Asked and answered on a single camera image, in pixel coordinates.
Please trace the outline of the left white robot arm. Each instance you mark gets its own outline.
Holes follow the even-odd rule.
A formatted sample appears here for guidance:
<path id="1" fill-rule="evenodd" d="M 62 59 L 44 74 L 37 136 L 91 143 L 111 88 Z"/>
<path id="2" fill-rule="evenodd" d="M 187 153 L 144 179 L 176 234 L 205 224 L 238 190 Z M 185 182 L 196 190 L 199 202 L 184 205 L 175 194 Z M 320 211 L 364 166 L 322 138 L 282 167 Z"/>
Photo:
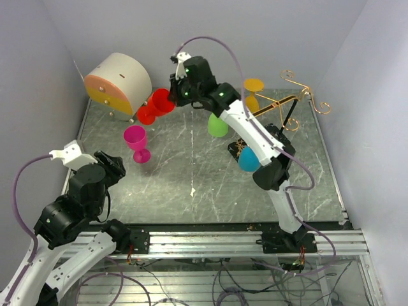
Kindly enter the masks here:
<path id="1" fill-rule="evenodd" d="M 130 245 L 130 230 L 116 219 L 103 222 L 91 242 L 61 266 L 56 263 L 103 207 L 111 203 L 109 187 L 122 179 L 126 170 L 121 157 L 97 151 L 80 154 L 71 166 L 68 191 L 47 205 L 34 229 L 15 217 L 32 242 L 9 284 L 1 291 L 1 305 L 58 305 L 64 295 L 98 261 L 113 252 L 123 253 Z"/>

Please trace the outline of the red wine glass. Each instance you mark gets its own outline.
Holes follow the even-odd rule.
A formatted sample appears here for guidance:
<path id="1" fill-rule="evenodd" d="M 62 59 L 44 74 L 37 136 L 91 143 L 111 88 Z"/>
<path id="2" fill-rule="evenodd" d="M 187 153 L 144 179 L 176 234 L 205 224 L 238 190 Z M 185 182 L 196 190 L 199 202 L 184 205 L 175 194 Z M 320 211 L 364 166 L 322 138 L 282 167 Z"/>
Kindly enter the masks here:
<path id="1" fill-rule="evenodd" d="M 170 92 L 168 89 L 159 88 L 154 91 L 147 100 L 147 104 L 139 108 L 136 117 L 139 122 L 151 125 L 158 117 L 162 117 L 175 108 L 175 104 L 168 99 Z"/>

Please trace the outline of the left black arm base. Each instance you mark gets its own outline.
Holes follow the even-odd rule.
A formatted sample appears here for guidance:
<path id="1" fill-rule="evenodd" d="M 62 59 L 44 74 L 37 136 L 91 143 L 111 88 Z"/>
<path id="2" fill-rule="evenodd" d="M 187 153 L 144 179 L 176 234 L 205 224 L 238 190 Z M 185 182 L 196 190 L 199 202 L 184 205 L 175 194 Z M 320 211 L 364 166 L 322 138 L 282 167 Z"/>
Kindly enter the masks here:
<path id="1" fill-rule="evenodd" d="M 149 232 L 143 228 L 127 226 L 117 219 L 108 221 L 101 228 L 116 243 L 114 254 L 148 254 L 150 247 Z"/>

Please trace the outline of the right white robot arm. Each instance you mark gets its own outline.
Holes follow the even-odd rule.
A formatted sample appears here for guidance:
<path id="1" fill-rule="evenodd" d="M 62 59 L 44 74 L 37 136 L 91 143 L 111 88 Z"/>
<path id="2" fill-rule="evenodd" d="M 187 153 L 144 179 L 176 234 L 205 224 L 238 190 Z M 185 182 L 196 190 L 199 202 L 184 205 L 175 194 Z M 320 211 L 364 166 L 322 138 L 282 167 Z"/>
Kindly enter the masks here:
<path id="1" fill-rule="evenodd" d="M 289 190 L 289 167 L 295 153 L 293 146 L 271 135 L 249 113 L 232 85 L 217 82 L 205 58 L 181 52 L 173 55 L 171 61 L 177 67 L 170 75 L 170 101 L 176 106 L 200 103 L 202 109 L 239 134 L 260 163 L 252 178 L 272 201 L 283 232 L 281 245 L 288 252 L 297 251 L 303 245 L 307 230 Z"/>

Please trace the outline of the aluminium mounting frame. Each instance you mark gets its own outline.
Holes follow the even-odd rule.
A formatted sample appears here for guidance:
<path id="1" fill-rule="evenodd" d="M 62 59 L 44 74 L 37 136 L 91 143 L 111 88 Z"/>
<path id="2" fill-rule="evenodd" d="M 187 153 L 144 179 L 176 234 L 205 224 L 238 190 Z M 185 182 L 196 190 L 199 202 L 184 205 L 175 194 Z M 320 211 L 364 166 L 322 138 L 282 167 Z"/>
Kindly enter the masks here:
<path id="1" fill-rule="evenodd" d="M 91 243 L 105 224 L 91 224 L 78 234 L 73 242 L 64 246 L 57 259 L 71 258 Z M 207 223 L 207 224 L 126 224 L 143 228 L 150 235 L 148 254 L 134 254 L 138 259 L 205 259 L 233 257 L 271 257 L 295 256 L 297 253 L 264 254 L 256 240 L 262 232 L 279 231 L 276 222 L 255 223 Z M 307 253 L 320 258 L 360 256 L 363 261 L 363 274 L 372 305 L 384 305 L 370 263 L 368 246 L 359 229 L 353 229 L 349 221 L 311 222 L 316 239 L 317 252 Z M 127 254 L 114 254 L 113 258 L 124 259 Z"/>

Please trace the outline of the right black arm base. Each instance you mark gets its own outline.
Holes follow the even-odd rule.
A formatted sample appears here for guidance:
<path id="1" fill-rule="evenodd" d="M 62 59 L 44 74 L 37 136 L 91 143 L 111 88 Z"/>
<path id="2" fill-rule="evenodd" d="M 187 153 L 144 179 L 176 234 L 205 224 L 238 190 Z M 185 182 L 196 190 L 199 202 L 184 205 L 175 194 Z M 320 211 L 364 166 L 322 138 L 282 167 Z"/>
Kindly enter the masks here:
<path id="1" fill-rule="evenodd" d="M 289 234 L 285 231 L 262 232 L 261 238 L 256 240 L 261 245 L 264 254 L 283 253 L 316 253 L 316 239 L 314 234 L 301 231 L 300 234 Z"/>

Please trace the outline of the green wine glass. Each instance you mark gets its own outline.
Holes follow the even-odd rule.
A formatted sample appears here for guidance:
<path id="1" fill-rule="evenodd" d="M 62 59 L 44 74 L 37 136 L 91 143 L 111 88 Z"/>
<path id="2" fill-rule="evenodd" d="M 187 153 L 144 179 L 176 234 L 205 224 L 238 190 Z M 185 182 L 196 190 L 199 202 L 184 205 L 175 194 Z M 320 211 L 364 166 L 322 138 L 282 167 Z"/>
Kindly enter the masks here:
<path id="1" fill-rule="evenodd" d="M 208 133 L 216 138 L 226 136 L 229 131 L 229 126 L 222 119 L 216 117 L 213 113 L 208 118 Z"/>

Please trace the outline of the orange wine glass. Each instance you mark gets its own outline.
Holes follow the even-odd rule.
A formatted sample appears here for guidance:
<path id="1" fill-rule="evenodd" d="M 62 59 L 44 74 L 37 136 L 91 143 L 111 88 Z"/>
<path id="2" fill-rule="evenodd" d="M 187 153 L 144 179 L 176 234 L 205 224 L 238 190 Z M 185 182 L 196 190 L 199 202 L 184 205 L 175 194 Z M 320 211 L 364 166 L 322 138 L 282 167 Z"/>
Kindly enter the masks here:
<path id="1" fill-rule="evenodd" d="M 244 89 L 248 92 L 245 97 L 245 104 L 251 113 L 259 110 L 259 103 L 256 99 L 256 93 L 264 89 L 264 83 L 258 78 L 247 78 L 244 81 Z"/>

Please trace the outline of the pink wine glass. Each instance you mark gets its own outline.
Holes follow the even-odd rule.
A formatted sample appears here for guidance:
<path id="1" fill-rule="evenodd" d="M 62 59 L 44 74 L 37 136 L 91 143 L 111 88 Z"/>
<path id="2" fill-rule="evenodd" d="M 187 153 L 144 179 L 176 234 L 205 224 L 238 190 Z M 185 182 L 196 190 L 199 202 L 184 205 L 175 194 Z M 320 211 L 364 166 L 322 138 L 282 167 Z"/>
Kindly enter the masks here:
<path id="1" fill-rule="evenodd" d="M 143 164 L 150 160 L 151 153 L 147 149 L 147 132 L 144 127 L 129 126 L 123 133 L 127 146 L 133 151 L 133 160 Z"/>

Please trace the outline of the round white drawer cabinet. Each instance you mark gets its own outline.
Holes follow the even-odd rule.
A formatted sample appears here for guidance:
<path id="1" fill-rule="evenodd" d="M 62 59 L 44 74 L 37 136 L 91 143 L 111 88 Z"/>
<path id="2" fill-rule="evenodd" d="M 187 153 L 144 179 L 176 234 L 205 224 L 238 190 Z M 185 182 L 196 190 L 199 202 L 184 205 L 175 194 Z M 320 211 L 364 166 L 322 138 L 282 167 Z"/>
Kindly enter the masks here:
<path id="1" fill-rule="evenodd" d="M 134 58 L 114 52 L 84 78 L 94 102 L 119 120 L 132 121 L 152 92 L 147 70 Z"/>

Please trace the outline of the blue wine glass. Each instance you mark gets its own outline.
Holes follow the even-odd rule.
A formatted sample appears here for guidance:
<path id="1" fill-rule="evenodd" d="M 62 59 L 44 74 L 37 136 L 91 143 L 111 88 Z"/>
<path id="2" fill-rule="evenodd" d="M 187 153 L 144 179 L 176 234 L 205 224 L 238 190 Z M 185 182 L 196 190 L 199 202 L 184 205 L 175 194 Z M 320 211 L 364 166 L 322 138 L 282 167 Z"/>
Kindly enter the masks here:
<path id="1" fill-rule="evenodd" d="M 248 146 L 241 150 L 238 165 L 241 170 L 246 172 L 255 172 L 261 166 L 257 156 Z"/>

